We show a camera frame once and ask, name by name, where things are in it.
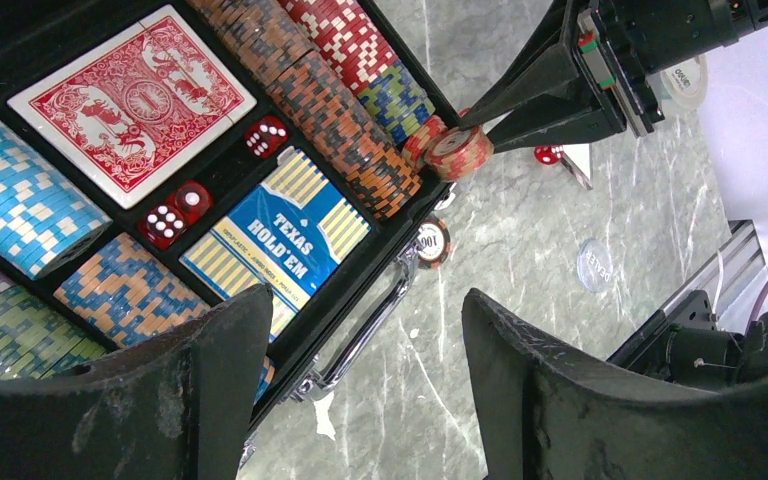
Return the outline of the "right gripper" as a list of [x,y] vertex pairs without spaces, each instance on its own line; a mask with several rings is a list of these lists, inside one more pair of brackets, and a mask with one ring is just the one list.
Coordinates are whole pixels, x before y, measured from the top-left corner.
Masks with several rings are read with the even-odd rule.
[[[501,119],[497,153],[654,131],[648,78],[768,27],[768,1],[553,1],[502,77],[461,118]],[[603,109],[599,88],[622,111]]]

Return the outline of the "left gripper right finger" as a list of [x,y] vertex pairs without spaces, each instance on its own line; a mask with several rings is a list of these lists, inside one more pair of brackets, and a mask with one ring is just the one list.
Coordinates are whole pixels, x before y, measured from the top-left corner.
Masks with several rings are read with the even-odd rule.
[[595,358],[478,289],[463,340],[492,479],[768,479],[768,379],[710,392]]

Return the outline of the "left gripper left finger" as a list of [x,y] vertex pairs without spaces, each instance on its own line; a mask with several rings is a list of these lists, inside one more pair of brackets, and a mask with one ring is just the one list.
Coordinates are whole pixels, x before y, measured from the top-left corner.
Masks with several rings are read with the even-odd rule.
[[266,356],[272,292],[40,380],[0,381],[0,479],[232,479]]

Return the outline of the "small red chip stack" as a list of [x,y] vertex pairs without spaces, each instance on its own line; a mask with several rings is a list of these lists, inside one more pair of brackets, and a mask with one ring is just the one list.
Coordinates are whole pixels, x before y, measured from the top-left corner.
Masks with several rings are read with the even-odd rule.
[[423,160],[441,180],[457,181],[483,166],[494,145],[480,126],[452,129],[433,140]]

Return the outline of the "blue Texas Hold'em card deck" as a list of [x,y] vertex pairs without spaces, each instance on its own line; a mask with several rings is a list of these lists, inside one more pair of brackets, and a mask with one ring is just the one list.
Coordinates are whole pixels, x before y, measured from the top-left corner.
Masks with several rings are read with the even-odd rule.
[[270,285],[276,339],[370,231],[313,160],[289,147],[179,261],[223,300]]

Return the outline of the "light blue chip stack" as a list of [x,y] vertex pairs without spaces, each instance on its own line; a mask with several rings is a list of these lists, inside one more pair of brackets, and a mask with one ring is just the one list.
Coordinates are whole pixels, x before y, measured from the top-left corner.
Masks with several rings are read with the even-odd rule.
[[111,223],[0,120],[0,257],[36,280],[86,251]]

